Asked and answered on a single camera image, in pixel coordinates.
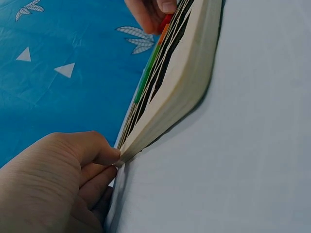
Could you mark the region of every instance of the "page marker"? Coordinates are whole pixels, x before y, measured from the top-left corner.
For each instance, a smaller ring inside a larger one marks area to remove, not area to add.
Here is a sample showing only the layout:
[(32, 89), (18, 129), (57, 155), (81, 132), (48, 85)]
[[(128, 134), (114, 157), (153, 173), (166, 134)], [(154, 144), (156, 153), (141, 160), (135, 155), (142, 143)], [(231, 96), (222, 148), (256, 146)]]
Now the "page marker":
[(138, 103), (140, 98), (141, 98), (141, 95), (142, 95), (143, 90), (145, 89), (145, 85), (147, 83), (147, 80), (148, 80), (148, 77), (149, 77), (152, 65), (155, 62), (155, 59), (156, 59), (156, 56), (157, 56), (159, 50), (160, 50), (160, 45), (157, 44), (157, 46), (155, 47), (152, 55), (150, 56), (150, 58), (148, 60), (146, 68), (144, 69), (144, 72), (142, 74), (142, 78), (141, 78), (141, 81), (140, 81), (140, 84), (139, 84), (139, 87), (138, 87), (138, 91), (137, 91), (134, 103)]
[(170, 15), (166, 15), (166, 16), (165, 16), (165, 18), (163, 19), (162, 23), (161, 23), (161, 24), (159, 25), (159, 27), (157, 28), (157, 31), (158, 31), (159, 33), (162, 33), (162, 32), (163, 32), (165, 26), (171, 22), (172, 17), (173, 17), (173, 14), (170, 14)]
[(163, 42), (163, 40), (164, 40), (164, 37), (165, 37), (165, 35), (166, 35), (167, 31), (168, 31), (169, 26), (170, 26), (169, 24), (166, 24), (166, 25), (165, 25), (165, 27), (164, 27), (164, 29), (163, 29), (163, 32), (162, 32), (162, 34), (161, 34), (161, 36), (160, 36), (159, 42), (158, 42), (159, 45), (162, 44), (162, 42)]

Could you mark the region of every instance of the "fingernail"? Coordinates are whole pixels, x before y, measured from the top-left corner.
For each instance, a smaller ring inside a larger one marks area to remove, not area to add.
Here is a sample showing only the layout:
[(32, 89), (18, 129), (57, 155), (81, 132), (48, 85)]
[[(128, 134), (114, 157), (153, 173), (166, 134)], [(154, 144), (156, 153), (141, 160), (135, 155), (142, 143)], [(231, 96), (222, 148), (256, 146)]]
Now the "fingernail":
[(162, 11), (164, 13), (174, 13), (175, 10), (176, 10), (176, 5), (173, 2), (168, 1), (168, 2), (162, 3)]

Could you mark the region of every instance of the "leaf print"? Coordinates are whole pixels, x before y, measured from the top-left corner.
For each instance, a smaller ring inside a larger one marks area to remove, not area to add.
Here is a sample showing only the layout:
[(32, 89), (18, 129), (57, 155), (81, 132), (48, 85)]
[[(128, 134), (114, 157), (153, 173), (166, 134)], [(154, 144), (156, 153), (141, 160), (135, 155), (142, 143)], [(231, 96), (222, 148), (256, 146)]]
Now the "leaf print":
[(137, 37), (140, 37), (140, 38), (152, 41), (152, 42), (154, 41), (154, 38), (152, 35), (144, 33), (144, 31), (139, 28), (135, 28), (131, 26), (124, 26), (124, 27), (119, 27), (116, 30), (122, 33), (134, 35), (134, 36), (137, 36)]
[(126, 38), (128, 42), (132, 44), (143, 46), (143, 47), (151, 47), (154, 43), (145, 39), (134, 39), (134, 38)]
[(26, 6), (20, 8), (15, 16), (15, 22), (19, 20), (22, 15), (30, 15), (31, 11), (44, 12), (44, 8), (42, 6), (37, 5), (41, 0), (34, 0), (27, 4)]
[(21, 8), (19, 10), (19, 12), (22, 14), (22, 15), (30, 15), (31, 12), (29, 10), (27, 10), (26, 8)]
[(15, 16), (15, 22), (17, 22), (19, 20), (20, 16), (21, 16), (21, 13), (18, 11), (16, 16)]
[(27, 6), (32, 6), (32, 5), (36, 5), (38, 2), (40, 2), (41, 0), (34, 0), (32, 1), (31, 3), (27, 4), (26, 6), (24, 7), (27, 7)]
[(33, 11), (39, 11), (39, 12), (44, 12), (44, 9), (42, 6), (38, 5), (33, 5), (33, 6), (27, 6), (28, 10), (33, 10)]
[(139, 53), (145, 52), (148, 49), (150, 49), (150, 47), (140, 47), (140, 46), (137, 46), (134, 49), (134, 51), (132, 52), (132, 54), (139, 54)]

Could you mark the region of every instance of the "book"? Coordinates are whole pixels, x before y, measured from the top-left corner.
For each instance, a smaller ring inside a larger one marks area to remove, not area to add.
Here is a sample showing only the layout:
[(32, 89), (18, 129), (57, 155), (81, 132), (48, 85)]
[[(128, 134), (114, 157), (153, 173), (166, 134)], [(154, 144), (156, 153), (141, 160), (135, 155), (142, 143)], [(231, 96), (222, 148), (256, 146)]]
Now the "book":
[(181, 0), (147, 62), (116, 147), (121, 166), (203, 97), (217, 47), (222, 0)]

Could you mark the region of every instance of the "blue tablecloth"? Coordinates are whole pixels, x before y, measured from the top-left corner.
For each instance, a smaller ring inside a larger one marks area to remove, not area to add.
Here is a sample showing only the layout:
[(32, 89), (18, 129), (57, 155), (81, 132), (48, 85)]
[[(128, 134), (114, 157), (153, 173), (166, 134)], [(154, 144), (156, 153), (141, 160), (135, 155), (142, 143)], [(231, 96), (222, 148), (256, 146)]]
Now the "blue tablecloth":
[(0, 167), (52, 132), (113, 145), (156, 41), (123, 0), (2, 0)]

